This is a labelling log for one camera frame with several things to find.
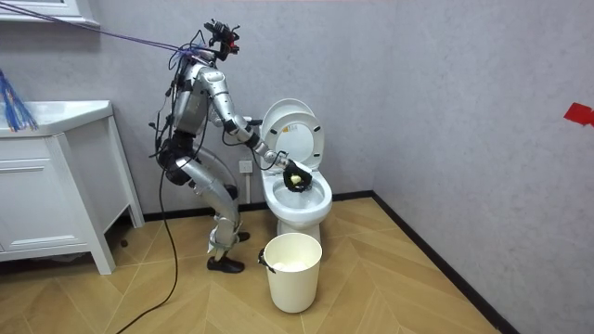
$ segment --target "sink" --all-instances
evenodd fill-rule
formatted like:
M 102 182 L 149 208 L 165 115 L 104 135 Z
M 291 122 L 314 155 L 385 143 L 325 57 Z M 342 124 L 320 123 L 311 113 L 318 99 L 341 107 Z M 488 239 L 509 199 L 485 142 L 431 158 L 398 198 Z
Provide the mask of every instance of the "sink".
M 39 129 L 11 132 L 6 123 L 4 103 L 0 103 L 0 138 L 57 135 L 113 114 L 109 101 L 25 102 Z

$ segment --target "white cabinet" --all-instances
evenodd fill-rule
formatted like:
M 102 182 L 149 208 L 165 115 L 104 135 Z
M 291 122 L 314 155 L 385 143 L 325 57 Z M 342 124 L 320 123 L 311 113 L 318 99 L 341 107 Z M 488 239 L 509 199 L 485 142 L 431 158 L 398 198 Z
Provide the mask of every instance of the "white cabinet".
M 81 23 L 98 27 L 99 23 L 93 19 L 88 0 L 5 0 L 12 6 L 63 19 L 72 23 Z M 17 14 L 0 8 L 0 21 L 45 22 L 41 19 Z
M 0 161 L 0 244 L 22 251 L 82 242 L 50 159 Z
M 0 261 L 90 251 L 115 264 L 105 231 L 142 212 L 109 101 L 30 103 L 35 132 L 0 123 Z

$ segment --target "white toilet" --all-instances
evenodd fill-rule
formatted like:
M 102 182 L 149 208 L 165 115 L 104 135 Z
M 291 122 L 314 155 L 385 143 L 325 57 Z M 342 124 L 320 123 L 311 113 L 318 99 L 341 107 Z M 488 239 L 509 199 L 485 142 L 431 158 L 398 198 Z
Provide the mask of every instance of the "white toilet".
M 318 171 L 324 154 L 324 129 L 302 101 L 286 98 L 275 103 L 264 117 L 261 137 L 270 149 L 285 151 L 289 158 L 312 169 L 312 188 L 290 192 L 278 167 L 262 171 L 266 203 L 278 218 L 277 234 L 304 233 L 321 244 L 319 224 L 332 206 L 332 189 Z M 268 164 L 261 160 L 266 168 Z

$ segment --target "herringbone floor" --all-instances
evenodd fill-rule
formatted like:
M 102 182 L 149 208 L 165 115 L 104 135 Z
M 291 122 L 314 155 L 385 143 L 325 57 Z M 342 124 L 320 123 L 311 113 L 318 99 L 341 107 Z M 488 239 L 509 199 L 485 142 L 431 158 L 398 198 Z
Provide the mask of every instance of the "herringbone floor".
M 210 218 L 171 221 L 177 290 L 126 333 L 497 333 L 372 199 L 333 204 L 322 224 L 316 301 L 300 315 L 284 314 L 256 263 L 276 219 L 269 211 L 242 216 L 252 238 L 232 250 L 247 264 L 234 276 L 205 268 Z M 111 276 L 88 263 L 0 276 L 0 333 L 114 333 L 160 302 L 174 273 L 162 223 L 117 230 L 114 241 Z

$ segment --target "gray wall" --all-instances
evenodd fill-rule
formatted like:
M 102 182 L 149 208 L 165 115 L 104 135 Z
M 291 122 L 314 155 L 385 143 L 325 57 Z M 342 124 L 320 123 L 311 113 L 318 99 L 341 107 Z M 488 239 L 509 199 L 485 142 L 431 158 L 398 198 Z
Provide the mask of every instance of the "gray wall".
M 239 112 L 264 117 L 285 97 L 307 103 L 326 130 L 320 170 L 334 193 L 373 183 L 369 115 L 385 108 L 393 3 L 94 1 L 102 29 L 181 45 L 210 18 L 241 24 L 241 51 L 219 65 Z M 363 50 L 371 47 L 373 52 Z M 144 212 L 159 210 L 160 170 L 147 126 L 171 81 L 169 53 L 47 23 L 0 23 L 0 67 L 28 100 L 110 99 Z M 245 148 L 220 129 L 205 147 L 237 173 Z M 252 200 L 263 201 L 259 174 Z M 167 184 L 165 209 L 203 206 L 188 187 Z
M 594 2 L 398 1 L 374 189 L 522 333 L 594 330 Z

